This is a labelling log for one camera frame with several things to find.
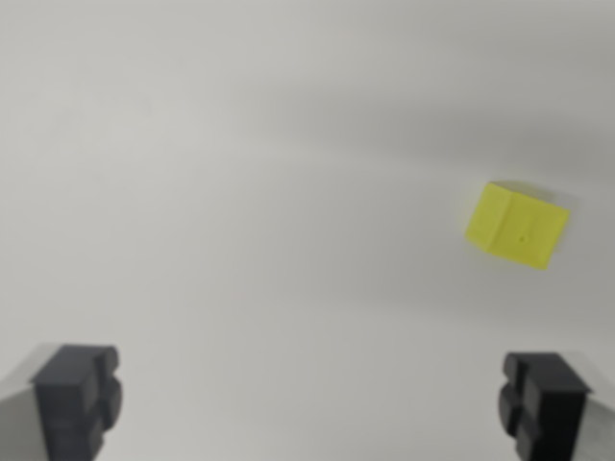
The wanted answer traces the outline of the black silver gripper left finger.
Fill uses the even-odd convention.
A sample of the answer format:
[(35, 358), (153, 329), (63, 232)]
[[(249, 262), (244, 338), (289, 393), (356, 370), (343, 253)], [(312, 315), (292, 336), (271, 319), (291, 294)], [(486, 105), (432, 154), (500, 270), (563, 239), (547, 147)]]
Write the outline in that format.
[(109, 345), (48, 343), (1, 377), (3, 460), (94, 460), (123, 389)]

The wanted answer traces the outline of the black silver gripper right finger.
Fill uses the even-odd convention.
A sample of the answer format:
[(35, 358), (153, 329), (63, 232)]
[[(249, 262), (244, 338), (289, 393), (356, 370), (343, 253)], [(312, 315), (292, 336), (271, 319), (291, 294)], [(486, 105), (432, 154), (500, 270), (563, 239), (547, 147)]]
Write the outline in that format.
[(614, 458), (614, 375), (578, 352), (509, 352), (498, 397), (524, 461)]

